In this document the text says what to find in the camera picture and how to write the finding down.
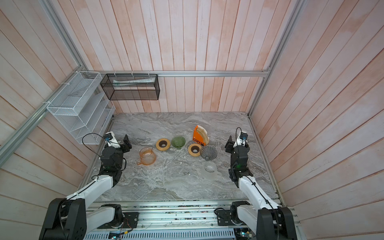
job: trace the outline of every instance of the robotic arm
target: robotic arm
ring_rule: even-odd
[[[246,223],[258,240],[275,240],[278,237],[297,240],[292,212],[274,202],[257,184],[247,167],[250,150],[247,137],[248,134],[240,129],[236,141],[232,141],[230,136],[225,145],[225,151],[231,154],[229,176],[252,203],[251,206],[247,201],[232,202],[231,220],[237,225]]]
[[[127,135],[123,144],[117,142],[113,132],[106,133],[103,138],[106,144],[100,157],[102,165],[97,178],[75,193],[56,198],[49,204],[39,240],[83,239],[88,232],[105,223],[112,228],[122,226],[124,216],[118,204],[105,204],[96,211],[86,213],[91,203],[119,182],[123,154],[132,148]]]

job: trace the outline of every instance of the wood panel wall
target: wood panel wall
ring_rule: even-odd
[[[0,1],[0,144],[78,67],[38,0]],[[0,169],[2,239],[38,239],[48,204],[93,157],[48,115]]]
[[[308,1],[253,123],[308,239],[383,239],[384,1]]]
[[[52,0],[95,71],[262,70],[296,0]],[[160,78],[158,101],[118,112],[248,111],[258,77]]]

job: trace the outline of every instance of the black wire basket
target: black wire basket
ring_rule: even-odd
[[[100,83],[109,100],[158,100],[157,74],[107,73]]]

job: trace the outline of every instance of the table surface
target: table surface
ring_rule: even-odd
[[[218,152],[213,162],[222,177],[217,180],[204,179],[201,168],[205,160],[188,153],[188,146],[194,143],[192,135],[196,125],[207,130],[210,138],[208,145]],[[263,190],[271,198],[276,198],[245,113],[130,113],[116,115],[111,129],[119,142],[122,142],[125,134],[131,141],[131,151],[124,154],[127,167],[119,183],[96,202],[246,199],[245,194],[229,178],[230,154],[224,149],[230,135],[235,139],[237,127],[248,133],[250,171]],[[155,144],[160,138],[171,140],[174,136],[186,139],[183,148],[171,146],[167,151],[156,149]],[[154,148],[154,164],[137,165],[140,161],[139,152],[144,147]],[[98,174],[100,165],[98,161],[92,175]]]

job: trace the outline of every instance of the wooden ring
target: wooden ring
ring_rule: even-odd
[[[201,149],[201,145],[198,144],[198,143],[192,143],[191,145],[189,145],[188,147],[188,152],[189,152],[189,155],[191,155],[192,157],[198,157],[200,156],[200,149]]]
[[[160,151],[168,150],[170,147],[170,141],[166,138],[161,138],[156,142],[156,148]]]

